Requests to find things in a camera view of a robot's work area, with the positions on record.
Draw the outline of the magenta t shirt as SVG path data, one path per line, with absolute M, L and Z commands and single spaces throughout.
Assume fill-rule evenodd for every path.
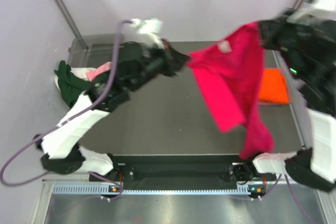
M 272 152 L 274 140 L 258 106 L 264 70 L 258 24 L 242 25 L 207 48 L 190 52 L 190 56 L 187 65 L 218 129 L 226 133 L 239 125 L 246 128 L 239 157 Z

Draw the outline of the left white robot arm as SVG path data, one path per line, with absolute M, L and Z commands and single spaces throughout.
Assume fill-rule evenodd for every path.
M 158 75 L 174 77 L 190 57 L 162 40 L 162 47 L 125 42 L 114 46 L 112 67 L 97 75 L 74 103 L 56 129 L 42 137 L 37 148 L 44 152 L 40 162 L 52 173 L 96 173 L 107 180 L 119 174 L 110 153 L 97 153 L 79 145 L 79 140 L 100 120 L 130 100 L 134 92 Z

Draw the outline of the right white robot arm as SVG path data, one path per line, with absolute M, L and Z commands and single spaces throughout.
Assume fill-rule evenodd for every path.
M 298 184 L 331 192 L 335 189 L 335 21 L 317 18 L 290 22 L 294 9 L 260 20 L 261 45 L 274 50 L 291 76 L 303 81 L 299 92 L 312 127 L 312 147 L 295 153 L 262 153 L 245 166 L 252 180 L 265 173 L 290 176 Z

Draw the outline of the light pink t shirt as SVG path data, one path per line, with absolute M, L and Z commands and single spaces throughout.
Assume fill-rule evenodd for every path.
M 95 70 L 91 70 L 91 71 L 87 72 L 86 76 L 87 76 L 88 80 L 92 82 L 95 77 L 97 77 L 98 75 L 100 75 L 104 72 L 109 72 L 110 69 L 111 69 L 111 61 L 104 63 L 103 65 L 99 66 Z

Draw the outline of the grey plastic bin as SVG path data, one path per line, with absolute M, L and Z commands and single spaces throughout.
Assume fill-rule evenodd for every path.
M 115 34 L 75 38 L 69 48 L 68 64 L 73 68 L 97 68 L 111 60 Z

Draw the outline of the white t shirt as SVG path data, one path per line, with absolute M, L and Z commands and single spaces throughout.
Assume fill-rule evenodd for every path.
M 89 81 L 87 77 L 87 73 L 96 70 L 96 68 L 72 68 L 70 67 L 70 72 L 73 73 L 77 78 L 82 79 L 84 81 Z M 60 91 L 60 87 L 58 84 L 58 77 L 55 76 L 55 85 L 57 89 Z

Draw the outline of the dark green t shirt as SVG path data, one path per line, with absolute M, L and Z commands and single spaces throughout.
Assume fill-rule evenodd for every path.
M 89 81 L 76 77 L 71 72 L 70 65 L 66 64 L 64 60 L 59 63 L 58 69 L 54 70 L 57 77 L 56 83 L 60 90 L 61 97 L 66 105 L 71 109 L 80 94 L 90 88 Z

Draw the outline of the left aluminium frame post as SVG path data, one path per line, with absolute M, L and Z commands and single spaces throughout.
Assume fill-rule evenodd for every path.
M 64 17 L 66 23 L 68 24 L 71 32 L 73 33 L 74 37 L 79 41 L 82 49 L 84 51 L 87 51 L 88 50 L 88 46 L 87 44 L 85 43 L 78 27 L 76 26 L 68 8 L 66 7 L 65 3 L 63 2 L 63 0 L 54 0 L 58 9 L 60 10 L 62 16 Z

